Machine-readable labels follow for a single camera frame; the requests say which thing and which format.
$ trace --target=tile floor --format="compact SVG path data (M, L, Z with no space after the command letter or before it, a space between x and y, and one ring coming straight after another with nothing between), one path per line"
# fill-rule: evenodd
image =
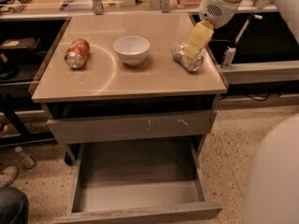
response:
M299 113L299 97L270 97L265 102L224 99L211 134L199 157L210 200L223 210L210 220L184 224L239 224L247 172L253 154L267 132L289 116ZM19 114L32 129L44 129L42 114ZM12 186L23 190L30 200L29 223L48 224L64 216L75 168L64 163L64 149L56 142L23 146L37 160L37 167L25 171L14 147L0 148L0 169L9 164L20 168Z

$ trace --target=soda can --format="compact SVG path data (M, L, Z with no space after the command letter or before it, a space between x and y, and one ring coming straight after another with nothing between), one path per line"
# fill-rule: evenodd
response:
M79 69L87 62L89 52L90 44L78 38L67 49L64 60L72 69Z

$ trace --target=open drawer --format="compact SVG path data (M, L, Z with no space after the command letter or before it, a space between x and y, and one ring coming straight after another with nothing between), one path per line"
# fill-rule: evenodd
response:
M166 223L213 218L187 138L81 145L66 217L54 223Z
M210 132L214 97L70 103L48 125L60 144L187 136Z

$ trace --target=pants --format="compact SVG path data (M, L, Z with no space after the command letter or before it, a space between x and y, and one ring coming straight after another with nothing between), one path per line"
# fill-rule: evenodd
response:
M13 187L0 188L0 224L27 224L27 196Z

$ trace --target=white bowl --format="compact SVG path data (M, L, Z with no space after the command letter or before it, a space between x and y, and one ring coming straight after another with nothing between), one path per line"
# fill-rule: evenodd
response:
M118 39L113 48L123 63L138 65L146 59L150 42L141 36L129 35Z

